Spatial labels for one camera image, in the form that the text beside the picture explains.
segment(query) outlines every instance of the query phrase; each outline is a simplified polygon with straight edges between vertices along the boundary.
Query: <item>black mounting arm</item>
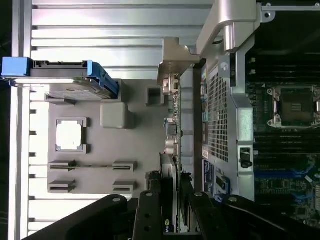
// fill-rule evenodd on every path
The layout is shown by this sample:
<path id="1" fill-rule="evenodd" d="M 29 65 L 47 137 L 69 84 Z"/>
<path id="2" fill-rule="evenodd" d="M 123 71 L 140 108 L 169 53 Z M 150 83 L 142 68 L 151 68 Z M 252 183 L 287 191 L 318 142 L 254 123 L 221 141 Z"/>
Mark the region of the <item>black mounting arm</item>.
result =
<path id="1" fill-rule="evenodd" d="M 223 238 L 265 240 L 270 238 L 318 238 L 315 229 L 265 206 L 237 195 L 210 199 L 194 191 L 190 175 L 182 174 L 181 212 L 186 233 L 166 231 L 166 219 L 172 213 L 172 189 L 163 183 L 157 171 L 147 175 L 148 191 L 130 201 L 121 195 L 109 195 L 32 234 L 26 240 L 214 240 Z"/>

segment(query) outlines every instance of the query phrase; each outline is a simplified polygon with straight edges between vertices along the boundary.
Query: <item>perforated metal mesh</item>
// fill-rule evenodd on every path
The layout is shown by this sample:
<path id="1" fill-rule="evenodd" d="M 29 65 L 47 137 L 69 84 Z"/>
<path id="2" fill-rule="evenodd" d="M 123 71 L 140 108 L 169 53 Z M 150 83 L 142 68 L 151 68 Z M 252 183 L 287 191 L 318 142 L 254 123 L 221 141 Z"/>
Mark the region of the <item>perforated metal mesh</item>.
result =
<path id="1" fill-rule="evenodd" d="M 207 85 L 209 154 L 228 162 L 227 83 L 217 73 Z"/>

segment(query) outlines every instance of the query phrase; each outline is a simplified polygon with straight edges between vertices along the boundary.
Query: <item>cpu socket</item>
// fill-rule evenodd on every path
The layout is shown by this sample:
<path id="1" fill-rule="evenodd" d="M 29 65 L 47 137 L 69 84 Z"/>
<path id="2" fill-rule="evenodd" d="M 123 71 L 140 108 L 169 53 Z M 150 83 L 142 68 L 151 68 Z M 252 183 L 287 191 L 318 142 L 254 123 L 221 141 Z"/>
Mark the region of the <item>cpu socket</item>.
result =
<path id="1" fill-rule="evenodd" d="M 312 86 L 269 88 L 267 93 L 273 97 L 273 112 L 267 124 L 277 129 L 307 129 L 319 124 L 315 90 Z"/>

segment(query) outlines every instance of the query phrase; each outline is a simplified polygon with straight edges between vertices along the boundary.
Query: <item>chip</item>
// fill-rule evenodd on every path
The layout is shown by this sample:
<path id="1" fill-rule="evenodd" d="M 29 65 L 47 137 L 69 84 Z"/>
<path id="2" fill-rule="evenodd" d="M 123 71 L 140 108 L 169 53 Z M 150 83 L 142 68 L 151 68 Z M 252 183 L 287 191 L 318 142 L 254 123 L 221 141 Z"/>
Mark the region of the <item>chip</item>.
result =
<path id="1" fill-rule="evenodd" d="M 283 126 L 311 125 L 315 118 L 311 89 L 282 89 L 279 114 Z"/>

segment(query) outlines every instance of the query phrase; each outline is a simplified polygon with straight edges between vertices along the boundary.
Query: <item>motherboard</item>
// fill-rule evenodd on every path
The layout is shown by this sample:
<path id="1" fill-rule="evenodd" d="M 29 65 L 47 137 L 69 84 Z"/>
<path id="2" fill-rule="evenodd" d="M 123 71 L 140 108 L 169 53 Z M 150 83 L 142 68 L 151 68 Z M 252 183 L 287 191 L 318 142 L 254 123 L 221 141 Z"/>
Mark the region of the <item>motherboard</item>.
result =
<path id="1" fill-rule="evenodd" d="M 320 61 L 250 56 L 255 201 L 320 228 Z"/>

